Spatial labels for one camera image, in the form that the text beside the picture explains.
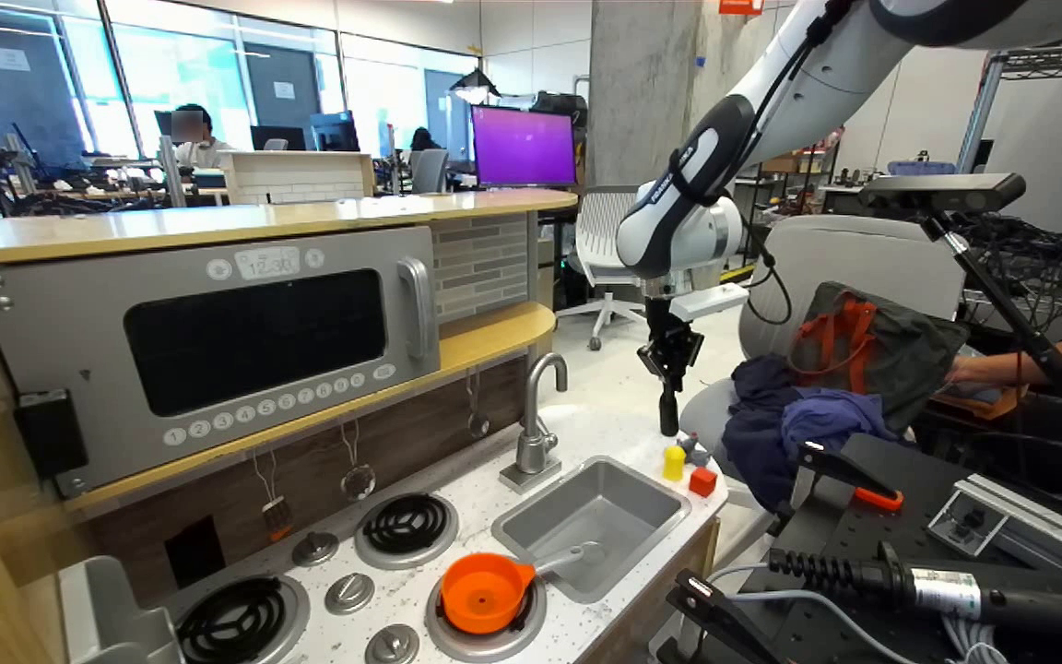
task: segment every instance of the shelf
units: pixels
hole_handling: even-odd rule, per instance
[[[314,435],[336,419],[388,408],[394,402],[418,397],[423,390],[453,382],[453,378],[479,373],[487,363],[498,363],[506,358],[528,354],[534,341],[555,334],[555,323],[558,323],[558,318],[540,301],[519,301],[514,311],[469,322],[463,327],[443,330],[443,363],[420,378],[394,382],[394,388],[385,388],[376,394],[340,402],[333,408],[322,408],[322,414],[310,414],[310,415],[298,415],[298,419],[288,419],[288,425],[199,448],[191,456],[127,475],[117,483],[109,483],[109,486],[97,486],[97,491],[85,491],[85,494],[64,502],[64,507],[69,513],[69,521],[97,521],[104,513],[127,507],[142,499],[150,499],[150,494],[180,486],[196,475],[211,475],[218,469],[241,464],[241,461],[266,454],[273,447],[283,447],[298,435]]]

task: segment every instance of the robotic arm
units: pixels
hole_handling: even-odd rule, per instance
[[[727,180],[749,161],[824,138],[914,44],[1017,46],[1062,41],[1054,0],[801,0],[761,62],[670,151],[668,170],[640,196],[615,228],[615,252],[647,280],[648,347],[642,362],[664,378],[664,435],[680,431],[676,390],[697,362],[700,334],[670,311],[676,274],[724,263]]]

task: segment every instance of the faucet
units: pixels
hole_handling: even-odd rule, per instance
[[[503,479],[515,491],[528,491],[530,483],[562,469],[562,461],[550,456],[558,435],[540,415],[540,378],[546,368],[558,368],[558,390],[568,390],[568,362],[562,354],[544,354],[528,373],[524,435],[515,447],[515,461],[503,469]]]

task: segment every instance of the purple screen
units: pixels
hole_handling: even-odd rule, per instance
[[[571,119],[524,109],[472,109],[479,180],[487,188],[571,188]]]

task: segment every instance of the microwave window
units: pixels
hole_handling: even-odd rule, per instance
[[[127,313],[150,414],[175,415],[381,358],[381,274],[260,283],[142,301]]]

